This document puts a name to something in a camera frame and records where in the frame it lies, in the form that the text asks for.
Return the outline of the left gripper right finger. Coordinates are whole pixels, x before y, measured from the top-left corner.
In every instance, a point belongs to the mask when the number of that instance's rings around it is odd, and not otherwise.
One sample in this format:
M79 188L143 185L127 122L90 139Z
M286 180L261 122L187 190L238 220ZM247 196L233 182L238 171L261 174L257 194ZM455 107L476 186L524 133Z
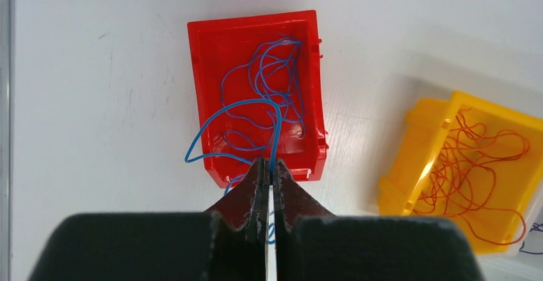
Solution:
M337 216L271 171L279 280L483 280L462 231L444 218Z

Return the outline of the red plastic bin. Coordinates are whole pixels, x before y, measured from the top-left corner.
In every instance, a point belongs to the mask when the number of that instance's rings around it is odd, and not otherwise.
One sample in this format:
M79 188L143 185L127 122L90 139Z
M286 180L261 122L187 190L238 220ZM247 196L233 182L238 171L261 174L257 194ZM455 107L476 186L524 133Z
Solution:
M187 25L202 160L221 188L258 158L281 159L296 181L321 179L328 145L315 10Z

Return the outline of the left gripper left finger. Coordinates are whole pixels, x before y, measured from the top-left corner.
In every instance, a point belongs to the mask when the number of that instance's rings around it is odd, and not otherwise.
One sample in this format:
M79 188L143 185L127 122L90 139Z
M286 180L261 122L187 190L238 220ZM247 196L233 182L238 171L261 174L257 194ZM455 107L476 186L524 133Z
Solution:
M266 280L269 162L200 213L82 213L62 221L31 280Z

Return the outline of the white plastic bin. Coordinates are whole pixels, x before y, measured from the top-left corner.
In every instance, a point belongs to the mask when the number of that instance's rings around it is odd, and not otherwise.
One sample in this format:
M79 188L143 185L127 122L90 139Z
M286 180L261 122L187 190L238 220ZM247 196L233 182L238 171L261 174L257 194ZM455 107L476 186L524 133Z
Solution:
M485 280L542 280L542 189L528 207L529 232L504 253L478 258Z

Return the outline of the yellow plastic bin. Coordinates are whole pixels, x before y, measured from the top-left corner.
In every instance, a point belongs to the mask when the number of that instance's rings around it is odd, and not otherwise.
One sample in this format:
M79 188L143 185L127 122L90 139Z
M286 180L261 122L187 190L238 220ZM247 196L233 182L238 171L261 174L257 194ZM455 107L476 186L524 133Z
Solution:
M405 119L379 213L451 220L478 255L522 242L542 181L542 120L459 91L419 100Z

